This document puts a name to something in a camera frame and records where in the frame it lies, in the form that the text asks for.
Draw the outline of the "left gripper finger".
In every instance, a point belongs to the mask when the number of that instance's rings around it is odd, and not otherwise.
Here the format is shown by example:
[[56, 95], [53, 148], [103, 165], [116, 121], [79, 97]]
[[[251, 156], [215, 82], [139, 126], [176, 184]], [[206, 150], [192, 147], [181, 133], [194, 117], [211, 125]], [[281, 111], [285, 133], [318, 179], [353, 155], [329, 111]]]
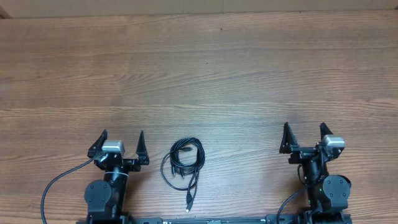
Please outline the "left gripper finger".
[[149, 165], [150, 159], [147, 153], [143, 131], [140, 132], [139, 140], [137, 143], [136, 154], [138, 155], [138, 160], [140, 165]]
[[95, 154], [98, 151], [102, 150], [102, 146], [108, 138], [108, 130], [104, 129], [103, 132], [101, 133], [100, 137], [93, 143], [93, 145], [89, 148], [87, 156], [89, 158], [94, 158]]

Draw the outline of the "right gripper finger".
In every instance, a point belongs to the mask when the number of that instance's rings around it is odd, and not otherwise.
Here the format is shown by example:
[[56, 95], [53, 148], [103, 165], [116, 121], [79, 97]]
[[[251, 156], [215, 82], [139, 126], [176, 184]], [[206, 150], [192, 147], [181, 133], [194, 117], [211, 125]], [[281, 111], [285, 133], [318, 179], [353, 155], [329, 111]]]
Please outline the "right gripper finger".
[[284, 131], [283, 131], [279, 152], [281, 154], [291, 154], [298, 147], [299, 144], [292, 131], [292, 128], [290, 127], [289, 122], [284, 123]]
[[324, 141], [328, 136], [333, 135], [329, 127], [325, 123], [320, 124], [320, 137]]

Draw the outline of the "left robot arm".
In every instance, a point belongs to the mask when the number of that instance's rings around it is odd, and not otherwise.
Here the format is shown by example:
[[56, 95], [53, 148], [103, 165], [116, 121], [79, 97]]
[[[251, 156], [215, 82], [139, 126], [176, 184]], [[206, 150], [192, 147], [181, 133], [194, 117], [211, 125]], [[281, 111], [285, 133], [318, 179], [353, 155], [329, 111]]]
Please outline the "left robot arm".
[[130, 213], [124, 211], [124, 200], [129, 173], [139, 172], [149, 165], [144, 132], [137, 143], [137, 159], [126, 159], [121, 140], [109, 140], [105, 129], [88, 150], [94, 165], [104, 171], [104, 177], [88, 184], [85, 202], [88, 205], [86, 223], [134, 223]]

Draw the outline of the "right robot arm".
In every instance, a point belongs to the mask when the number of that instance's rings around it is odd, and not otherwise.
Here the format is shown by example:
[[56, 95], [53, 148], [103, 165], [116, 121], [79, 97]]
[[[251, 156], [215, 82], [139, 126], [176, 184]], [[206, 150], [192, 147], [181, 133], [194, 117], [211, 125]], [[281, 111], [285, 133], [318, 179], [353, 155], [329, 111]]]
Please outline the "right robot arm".
[[[284, 124], [279, 152], [288, 154], [289, 164], [297, 164], [297, 175], [304, 188], [287, 198], [276, 214], [276, 222], [289, 223], [351, 223], [345, 215], [351, 192], [351, 181], [343, 175], [331, 175], [326, 163], [337, 159], [345, 148], [345, 140], [333, 134], [325, 123], [320, 124], [320, 141], [313, 147], [299, 145], [289, 123]], [[284, 207], [296, 196], [307, 193], [308, 208], [299, 214], [282, 217]]]

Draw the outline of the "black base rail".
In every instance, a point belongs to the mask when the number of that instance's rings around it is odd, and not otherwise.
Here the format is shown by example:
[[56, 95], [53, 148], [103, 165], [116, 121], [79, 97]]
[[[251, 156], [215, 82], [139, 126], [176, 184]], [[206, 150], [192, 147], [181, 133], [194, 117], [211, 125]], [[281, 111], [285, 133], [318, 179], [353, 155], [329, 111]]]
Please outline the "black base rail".
[[[265, 217], [234, 217], [234, 218], [183, 218], [183, 219], [161, 219], [161, 218], [133, 218], [127, 219], [127, 222], [120, 221], [88, 221], [87, 219], [79, 220], [76, 224], [83, 223], [133, 223], [133, 224], [276, 224], [277, 215], [270, 214]], [[301, 224], [301, 223], [342, 223], [352, 224], [350, 215], [343, 215], [343, 218], [323, 217], [313, 215], [312, 221], [307, 222], [300, 215], [285, 214], [280, 215], [279, 223], [282, 224]]]

